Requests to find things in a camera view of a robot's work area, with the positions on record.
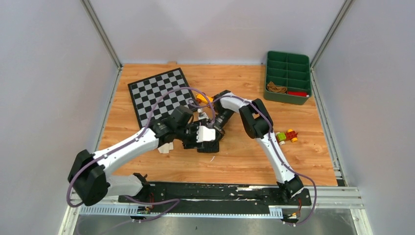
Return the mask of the black pinstriped underwear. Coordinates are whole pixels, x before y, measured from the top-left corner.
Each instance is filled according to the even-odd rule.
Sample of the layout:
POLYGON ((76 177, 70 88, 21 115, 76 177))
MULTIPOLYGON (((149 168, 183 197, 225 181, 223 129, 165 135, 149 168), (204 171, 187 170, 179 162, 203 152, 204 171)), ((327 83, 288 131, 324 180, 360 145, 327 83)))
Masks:
POLYGON ((214 141, 204 141, 196 144, 199 153, 218 153, 220 151, 220 139, 214 141))

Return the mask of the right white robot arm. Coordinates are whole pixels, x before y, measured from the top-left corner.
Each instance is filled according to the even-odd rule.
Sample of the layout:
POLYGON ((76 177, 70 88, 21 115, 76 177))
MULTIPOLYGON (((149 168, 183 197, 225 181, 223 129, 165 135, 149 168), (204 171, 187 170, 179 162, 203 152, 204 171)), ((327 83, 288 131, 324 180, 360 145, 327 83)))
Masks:
POLYGON ((290 205, 298 200, 304 185, 277 142, 272 118, 263 101, 241 98, 225 90, 214 96, 212 101, 206 100, 204 103, 214 108, 217 113, 232 111, 240 115, 246 134, 258 142, 274 170, 277 185, 281 189, 281 201, 290 205))

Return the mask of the brown underwear white waistband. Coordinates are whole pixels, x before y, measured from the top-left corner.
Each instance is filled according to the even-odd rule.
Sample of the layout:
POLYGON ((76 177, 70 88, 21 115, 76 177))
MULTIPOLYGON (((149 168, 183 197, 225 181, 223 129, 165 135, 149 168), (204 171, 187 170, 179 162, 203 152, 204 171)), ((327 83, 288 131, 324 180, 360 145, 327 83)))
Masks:
POLYGON ((267 85, 266 85, 266 89, 269 91, 269 92, 273 92, 273 93, 278 93, 278 94, 285 94, 285 93, 287 93, 287 91, 288 91, 288 89, 287 89, 287 87, 285 87, 285 86, 279 86, 279 85, 276 85, 274 82, 269 82, 267 85))

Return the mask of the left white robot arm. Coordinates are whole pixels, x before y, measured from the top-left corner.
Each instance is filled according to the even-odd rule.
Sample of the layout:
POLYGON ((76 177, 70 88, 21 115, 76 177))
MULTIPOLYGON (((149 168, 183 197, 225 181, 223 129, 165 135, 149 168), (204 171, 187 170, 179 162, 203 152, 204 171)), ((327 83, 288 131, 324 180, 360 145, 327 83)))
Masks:
POLYGON ((145 202, 150 189, 142 176, 114 176, 113 173, 135 157, 181 138, 192 117, 189 108, 178 106, 171 114, 147 122, 137 133, 111 147, 93 153, 80 151, 68 176, 68 205, 74 206, 70 201, 72 190, 86 206, 95 205, 107 196, 128 195, 145 202))

